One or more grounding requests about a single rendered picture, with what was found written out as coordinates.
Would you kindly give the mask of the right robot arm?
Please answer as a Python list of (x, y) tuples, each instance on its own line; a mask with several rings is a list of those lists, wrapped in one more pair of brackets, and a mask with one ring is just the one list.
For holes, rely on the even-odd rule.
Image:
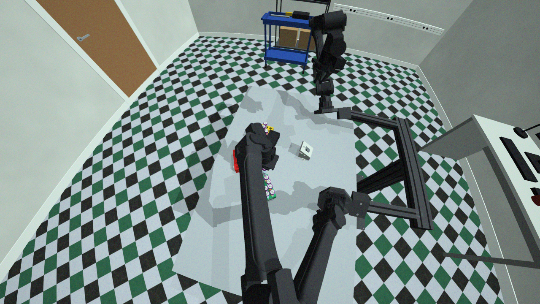
[[(344, 68), (347, 61), (341, 57), (346, 50), (343, 36), (346, 22), (347, 16), (342, 10), (327, 12), (309, 19), (309, 27), (312, 27), (312, 36), (316, 43), (316, 55), (319, 63), (329, 65), (330, 72), (335, 74)], [(324, 43), (323, 35), (325, 34), (327, 34), (327, 38)], [(329, 51), (324, 50), (323, 47)], [(330, 94), (334, 94), (332, 78), (326, 78), (322, 84), (319, 84), (319, 79), (320, 76), (316, 81), (316, 93), (318, 92), (318, 95), (321, 95), (321, 98), (319, 98), (319, 110), (332, 109), (334, 108), (330, 96)]]

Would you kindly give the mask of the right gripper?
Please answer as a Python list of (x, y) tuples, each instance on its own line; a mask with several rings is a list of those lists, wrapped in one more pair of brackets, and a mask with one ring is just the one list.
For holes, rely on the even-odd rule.
[[(313, 63), (314, 62), (314, 63)], [(330, 72), (329, 65), (324, 65), (319, 63), (319, 59), (312, 58), (313, 63), (313, 83), (316, 84), (316, 81), (318, 80), (319, 76), (319, 84), (322, 84), (322, 82), (328, 78), (332, 72)], [(323, 78), (324, 73), (326, 73), (325, 77)]]

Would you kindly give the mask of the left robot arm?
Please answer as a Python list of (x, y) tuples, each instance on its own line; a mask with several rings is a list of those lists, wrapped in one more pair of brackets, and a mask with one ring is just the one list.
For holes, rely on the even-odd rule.
[(274, 159), (280, 133), (270, 130), (267, 135), (259, 122), (245, 131), (235, 146), (246, 253), (240, 277), (243, 304), (317, 304), (332, 242), (346, 225), (346, 195), (327, 192), (323, 211), (313, 215), (314, 235), (293, 280), (291, 269), (282, 268), (278, 259), (262, 172), (262, 159)]

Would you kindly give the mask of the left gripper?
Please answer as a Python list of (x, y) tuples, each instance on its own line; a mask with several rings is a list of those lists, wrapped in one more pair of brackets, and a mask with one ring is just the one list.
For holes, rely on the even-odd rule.
[(269, 169), (272, 169), (272, 171), (274, 170), (275, 168), (275, 165), (278, 161), (278, 155), (275, 155), (274, 156), (274, 159), (272, 160), (272, 155), (268, 158), (263, 158), (262, 159), (262, 168), (264, 168), (265, 170), (269, 170)]

